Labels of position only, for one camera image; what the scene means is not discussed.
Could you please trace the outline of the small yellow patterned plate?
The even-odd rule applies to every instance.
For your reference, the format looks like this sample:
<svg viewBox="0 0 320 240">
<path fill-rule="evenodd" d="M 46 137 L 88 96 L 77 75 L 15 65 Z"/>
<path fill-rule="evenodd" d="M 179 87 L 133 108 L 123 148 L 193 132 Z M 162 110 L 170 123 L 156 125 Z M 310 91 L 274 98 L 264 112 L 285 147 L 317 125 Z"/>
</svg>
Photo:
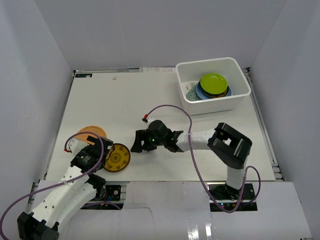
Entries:
<svg viewBox="0 0 320 240">
<path fill-rule="evenodd" d="M 115 143 L 106 157 L 104 169 L 110 173 L 124 170 L 130 163 L 131 152 L 121 143 Z"/>
</svg>

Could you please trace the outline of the light green ceramic plate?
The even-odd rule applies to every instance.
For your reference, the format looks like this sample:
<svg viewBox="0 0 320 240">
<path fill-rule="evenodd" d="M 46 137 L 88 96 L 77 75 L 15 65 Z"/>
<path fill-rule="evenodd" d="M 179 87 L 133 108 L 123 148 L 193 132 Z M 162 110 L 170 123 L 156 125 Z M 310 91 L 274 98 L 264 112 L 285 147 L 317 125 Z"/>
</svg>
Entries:
<svg viewBox="0 0 320 240">
<path fill-rule="evenodd" d="M 186 99 L 191 102 L 200 101 L 201 98 L 198 96 L 196 89 L 192 88 L 186 94 Z"/>
</svg>

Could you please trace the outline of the blue plastic plate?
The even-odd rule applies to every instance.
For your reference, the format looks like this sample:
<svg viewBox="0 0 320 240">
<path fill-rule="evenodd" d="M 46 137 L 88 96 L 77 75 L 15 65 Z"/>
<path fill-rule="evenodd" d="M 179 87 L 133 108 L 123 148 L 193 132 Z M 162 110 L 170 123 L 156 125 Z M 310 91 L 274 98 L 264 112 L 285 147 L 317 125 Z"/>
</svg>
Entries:
<svg viewBox="0 0 320 240">
<path fill-rule="evenodd" d="M 225 95 L 225 97 L 229 97 L 232 95 L 232 91 L 231 89 L 228 87 L 228 92 L 227 94 Z M 195 86 L 195 91 L 196 91 L 196 94 L 198 95 L 198 97 L 201 99 L 201 100 L 211 100 L 213 99 L 213 97 L 210 97 L 210 96 L 207 96 L 204 94 L 204 92 L 202 91 L 202 88 L 200 86 L 200 83 L 198 82 Z"/>
</svg>

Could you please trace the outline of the lime green plate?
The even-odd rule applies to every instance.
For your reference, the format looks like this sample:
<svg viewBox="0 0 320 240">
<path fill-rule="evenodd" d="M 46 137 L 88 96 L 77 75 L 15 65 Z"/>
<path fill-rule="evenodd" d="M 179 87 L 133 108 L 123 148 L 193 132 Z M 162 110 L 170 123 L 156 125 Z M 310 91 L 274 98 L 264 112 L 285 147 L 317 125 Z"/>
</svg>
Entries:
<svg viewBox="0 0 320 240">
<path fill-rule="evenodd" d="M 218 73 L 207 73 L 199 81 L 201 89 L 208 95 L 223 95 L 228 90 L 228 82 Z"/>
</svg>

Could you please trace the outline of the large yellow patterned plate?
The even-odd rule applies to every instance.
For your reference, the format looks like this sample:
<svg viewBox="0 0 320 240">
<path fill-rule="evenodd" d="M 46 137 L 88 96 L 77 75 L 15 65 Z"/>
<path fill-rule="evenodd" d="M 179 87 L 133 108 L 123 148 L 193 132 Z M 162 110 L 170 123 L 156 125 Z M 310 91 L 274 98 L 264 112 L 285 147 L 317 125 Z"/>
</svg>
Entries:
<svg viewBox="0 0 320 240">
<path fill-rule="evenodd" d="M 222 98 L 222 97 L 229 97 L 229 96 L 231 96 L 231 95 L 232 95 L 232 91 L 231 91 L 231 89 L 228 89 L 227 93 L 222 94 L 220 97 L 221 97 L 221 98 Z"/>
</svg>

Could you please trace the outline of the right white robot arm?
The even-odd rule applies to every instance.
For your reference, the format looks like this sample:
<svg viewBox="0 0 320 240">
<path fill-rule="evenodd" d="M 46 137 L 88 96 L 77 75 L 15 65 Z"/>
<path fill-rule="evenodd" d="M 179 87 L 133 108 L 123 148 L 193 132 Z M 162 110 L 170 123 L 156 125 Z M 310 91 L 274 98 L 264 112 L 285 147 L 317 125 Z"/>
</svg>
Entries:
<svg viewBox="0 0 320 240">
<path fill-rule="evenodd" d="M 228 125 L 220 122 L 214 129 L 197 132 L 171 130 L 161 120 L 143 118 L 146 129 L 136 130 L 130 149 L 132 153 L 150 152 L 163 146 L 172 153 L 191 150 L 212 151 L 226 166 L 226 195 L 236 200 L 244 193 L 243 179 L 252 141 Z"/>
</svg>

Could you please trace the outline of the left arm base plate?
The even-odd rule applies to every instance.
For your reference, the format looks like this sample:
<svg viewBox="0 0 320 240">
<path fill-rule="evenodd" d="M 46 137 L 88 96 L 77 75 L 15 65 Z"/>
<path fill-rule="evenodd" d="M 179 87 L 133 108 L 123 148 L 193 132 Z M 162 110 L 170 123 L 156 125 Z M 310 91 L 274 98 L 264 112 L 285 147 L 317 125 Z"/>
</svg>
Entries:
<svg viewBox="0 0 320 240">
<path fill-rule="evenodd" d="M 121 199 L 121 185 L 105 185 L 96 196 L 98 201 L 119 201 Z"/>
</svg>

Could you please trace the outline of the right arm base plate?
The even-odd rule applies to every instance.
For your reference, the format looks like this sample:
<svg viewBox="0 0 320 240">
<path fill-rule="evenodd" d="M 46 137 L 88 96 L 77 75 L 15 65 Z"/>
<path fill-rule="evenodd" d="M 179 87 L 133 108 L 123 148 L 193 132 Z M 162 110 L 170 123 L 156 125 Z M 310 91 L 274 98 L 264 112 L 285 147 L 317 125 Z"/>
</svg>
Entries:
<svg viewBox="0 0 320 240">
<path fill-rule="evenodd" d="M 228 191 L 225 188 L 225 184 L 211 183 L 208 185 L 209 192 L 214 196 L 217 203 L 224 209 L 230 211 L 233 210 L 239 199 L 238 192 Z M 241 202 L 237 208 L 237 212 L 256 212 L 258 206 L 256 201 L 251 200 L 255 196 L 255 190 L 252 183 L 246 183 L 244 185 L 244 192 L 241 197 Z"/>
</svg>

